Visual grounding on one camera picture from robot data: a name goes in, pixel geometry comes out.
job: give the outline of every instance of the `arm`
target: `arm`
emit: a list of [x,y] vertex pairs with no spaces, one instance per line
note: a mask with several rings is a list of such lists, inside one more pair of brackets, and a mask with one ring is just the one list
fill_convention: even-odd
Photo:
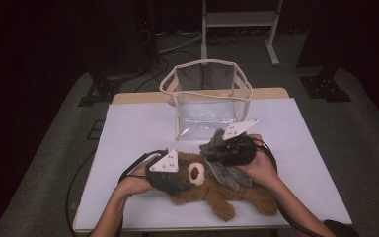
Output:
[[[148,162],[149,161],[145,161],[137,166],[133,172],[131,172],[131,175],[144,176],[145,167]],[[126,177],[113,190],[106,208],[91,236],[115,236],[122,222],[122,215],[128,198],[133,195],[143,194],[151,189],[153,188],[144,179],[138,177]]]
[[[260,135],[252,135],[257,140],[262,140]],[[275,169],[266,154],[258,150],[254,160],[245,166],[239,166],[251,179],[266,188],[275,196],[285,212],[298,224],[325,237],[335,236],[279,179]],[[294,228],[296,236],[309,236]]]

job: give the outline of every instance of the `white shelf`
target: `white shelf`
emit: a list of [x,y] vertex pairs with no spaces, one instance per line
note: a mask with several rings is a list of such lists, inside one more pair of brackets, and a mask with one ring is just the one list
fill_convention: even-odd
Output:
[[272,26],[274,11],[207,13],[207,27]]

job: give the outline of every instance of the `clear plastic container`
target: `clear plastic container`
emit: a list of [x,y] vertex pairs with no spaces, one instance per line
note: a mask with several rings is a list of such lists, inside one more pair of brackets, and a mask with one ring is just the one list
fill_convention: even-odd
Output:
[[177,108],[177,140],[209,139],[217,128],[243,121],[252,97],[252,87],[239,66],[215,59],[174,67],[160,91]]

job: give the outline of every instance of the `gray cloth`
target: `gray cloth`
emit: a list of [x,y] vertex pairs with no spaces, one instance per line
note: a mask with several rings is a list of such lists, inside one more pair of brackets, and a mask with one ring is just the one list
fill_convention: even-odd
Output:
[[218,182],[232,189],[239,190],[240,185],[251,186],[252,180],[245,173],[235,167],[225,167],[220,162],[208,162],[204,159],[204,176],[215,177]]
[[219,128],[214,132],[213,137],[206,144],[199,146],[200,155],[204,158],[204,176],[215,177],[218,182],[237,191],[240,185],[251,186],[252,180],[239,169],[231,166],[223,166],[219,161],[209,162],[205,157],[217,153],[215,146],[223,146],[225,141],[222,139],[224,130]]

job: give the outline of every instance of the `forearm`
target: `forearm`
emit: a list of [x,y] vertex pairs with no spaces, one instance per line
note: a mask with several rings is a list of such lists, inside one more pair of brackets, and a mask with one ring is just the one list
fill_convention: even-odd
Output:
[[115,236],[122,221],[125,203],[129,197],[130,195],[124,192],[121,187],[114,189],[91,236]]
[[[299,225],[322,236],[335,236],[298,198],[278,179],[271,191],[287,215]],[[309,236],[295,229],[297,236]]]

